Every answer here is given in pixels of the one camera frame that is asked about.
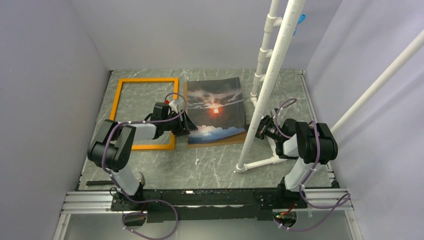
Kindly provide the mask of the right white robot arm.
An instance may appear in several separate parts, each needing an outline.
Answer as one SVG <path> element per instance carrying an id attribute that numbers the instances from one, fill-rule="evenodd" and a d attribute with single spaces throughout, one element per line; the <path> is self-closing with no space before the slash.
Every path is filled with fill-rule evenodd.
<path id="1" fill-rule="evenodd" d="M 303 193 L 309 178 L 319 166 L 336 159 L 338 144 L 326 123 L 307 123 L 288 118 L 280 126 L 271 116 L 259 123 L 255 137 L 275 141 L 281 159 L 295 159 L 292 170 L 281 181 L 282 190 L 275 194 L 276 203 L 287 208 L 295 201 L 294 193 Z"/>

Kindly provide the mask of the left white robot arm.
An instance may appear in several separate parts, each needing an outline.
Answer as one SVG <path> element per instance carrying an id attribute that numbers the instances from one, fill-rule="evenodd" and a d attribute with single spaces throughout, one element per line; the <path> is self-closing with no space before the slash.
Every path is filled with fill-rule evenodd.
<path id="1" fill-rule="evenodd" d="M 143 121 L 104 120 L 87 150 L 87 158 L 103 169 L 115 184 L 118 196 L 131 210 L 144 203 L 144 185 L 133 174 L 128 162 L 134 141 L 155 140 L 165 132 L 186 136 L 198 130 L 178 100 L 157 102 Z"/>

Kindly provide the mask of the orange picture frame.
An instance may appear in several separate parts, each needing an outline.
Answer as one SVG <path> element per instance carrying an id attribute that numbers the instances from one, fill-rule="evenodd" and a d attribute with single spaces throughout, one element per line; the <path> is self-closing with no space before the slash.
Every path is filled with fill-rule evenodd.
<path id="1" fill-rule="evenodd" d="M 152 111 L 151 104 L 164 102 L 166 91 L 179 92 L 179 79 L 177 77 L 147 77 L 147 78 L 120 78 L 117 82 L 110 120 L 141 121 Z M 176 137 L 166 133 L 156 140 L 142 140 L 137 138 L 132 145 L 133 151 L 167 151 L 174 150 Z"/>

